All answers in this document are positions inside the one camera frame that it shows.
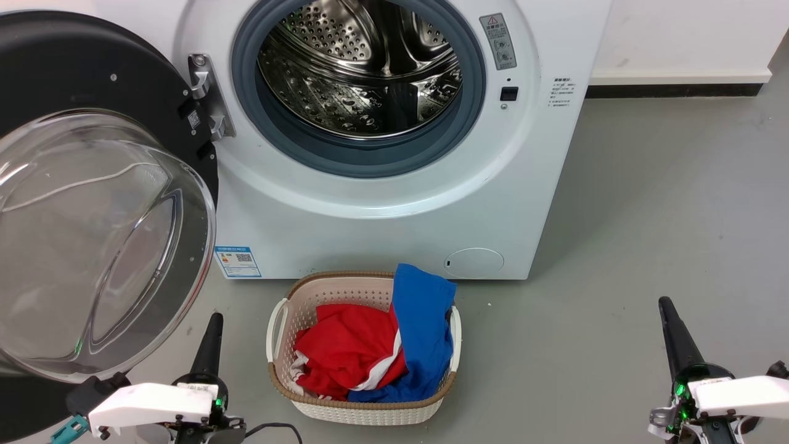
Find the door hinge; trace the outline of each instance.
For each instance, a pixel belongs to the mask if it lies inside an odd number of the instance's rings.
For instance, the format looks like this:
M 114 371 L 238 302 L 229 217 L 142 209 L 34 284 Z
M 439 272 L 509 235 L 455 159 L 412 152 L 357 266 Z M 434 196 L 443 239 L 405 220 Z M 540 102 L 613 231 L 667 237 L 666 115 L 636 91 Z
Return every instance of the door hinge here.
M 227 112 L 214 65 L 208 54 L 190 54 L 188 58 L 192 98 L 199 100 L 211 120 L 211 140 L 235 137 L 236 129 Z

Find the concrete floor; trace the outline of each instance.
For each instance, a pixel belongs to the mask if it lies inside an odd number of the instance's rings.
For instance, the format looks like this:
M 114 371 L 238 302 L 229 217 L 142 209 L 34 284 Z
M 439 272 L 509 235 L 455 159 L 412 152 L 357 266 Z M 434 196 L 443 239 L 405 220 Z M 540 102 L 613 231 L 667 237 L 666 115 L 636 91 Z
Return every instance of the concrete floor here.
M 426 424 L 304 417 L 265 370 L 268 316 L 290 282 L 229 282 L 216 267 L 186 320 L 130 377 L 185 373 L 216 309 L 226 316 L 230 412 L 251 425 L 292 423 L 307 444 L 657 444 L 648 414 L 670 389 L 658 297 L 673 298 L 708 361 L 737 375 L 789 359 L 786 42 L 772 69 L 757 98 L 585 103 L 532 276 L 460 284 L 458 380 Z M 766 421 L 747 442 L 787 435 L 789 423 Z M 248 442 L 296 440 L 266 430 Z

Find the robotic arm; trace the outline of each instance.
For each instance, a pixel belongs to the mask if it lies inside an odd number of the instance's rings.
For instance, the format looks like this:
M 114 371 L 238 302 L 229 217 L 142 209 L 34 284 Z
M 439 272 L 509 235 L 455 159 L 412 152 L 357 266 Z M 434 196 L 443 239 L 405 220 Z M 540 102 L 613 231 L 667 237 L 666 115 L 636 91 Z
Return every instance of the robotic arm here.
M 670 444 L 743 444 L 743 435 L 761 418 L 789 419 L 789 371 L 783 362 L 766 376 L 735 379 L 701 358 L 671 299 L 662 297 L 658 305 L 673 384 L 668 407 L 649 415 L 650 433 Z
M 125 374 L 100 381 L 91 377 L 69 394 L 66 404 L 74 417 L 50 439 L 70 444 L 90 431 L 105 440 L 109 429 L 160 424 L 175 444 L 240 444 L 264 427 L 289 427 L 299 444 L 301 436 L 290 424 L 267 423 L 246 430 L 244 419 L 226 414 L 227 386 L 219 378 L 223 318 L 214 313 L 208 323 L 192 370 L 171 385 L 146 382 L 131 385 Z

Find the blue garment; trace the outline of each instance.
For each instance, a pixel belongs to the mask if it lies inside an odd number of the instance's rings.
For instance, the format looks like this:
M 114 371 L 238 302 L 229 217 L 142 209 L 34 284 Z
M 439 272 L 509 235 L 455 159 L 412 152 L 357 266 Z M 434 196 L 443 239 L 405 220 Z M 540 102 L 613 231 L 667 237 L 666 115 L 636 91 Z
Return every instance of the blue garment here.
M 398 265 L 392 308 L 397 316 L 408 374 L 380 389 L 352 391 L 348 401 L 422 401 L 436 394 L 452 357 L 447 312 L 452 308 L 456 287 L 413 265 Z

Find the white basket handle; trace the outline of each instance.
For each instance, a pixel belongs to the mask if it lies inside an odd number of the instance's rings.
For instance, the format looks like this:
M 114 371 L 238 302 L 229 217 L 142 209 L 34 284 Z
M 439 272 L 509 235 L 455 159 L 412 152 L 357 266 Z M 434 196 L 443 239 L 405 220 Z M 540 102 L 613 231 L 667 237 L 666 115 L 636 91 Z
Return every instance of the white basket handle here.
M 271 312 L 271 317 L 268 319 L 268 329 L 266 330 L 266 359 L 268 359 L 269 363 L 274 362 L 274 351 L 276 350 L 279 353 L 279 343 L 282 341 L 282 331 L 285 329 L 285 317 L 287 316 L 287 307 L 285 306 L 286 302 L 288 302 L 287 298 L 279 301 L 277 306 L 274 307 L 274 311 Z M 275 338 L 274 327 L 277 325 L 277 319 L 279 318 L 279 314 L 283 309 L 285 310 L 285 313 L 282 315 L 282 321 L 279 323 L 279 331 L 277 332 L 277 337 Z
M 449 371 L 458 371 L 463 329 L 460 326 L 460 312 L 454 305 L 452 306 L 452 315 L 449 318 L 449 330 L 452 333 L 452 359 L 449 361 Z

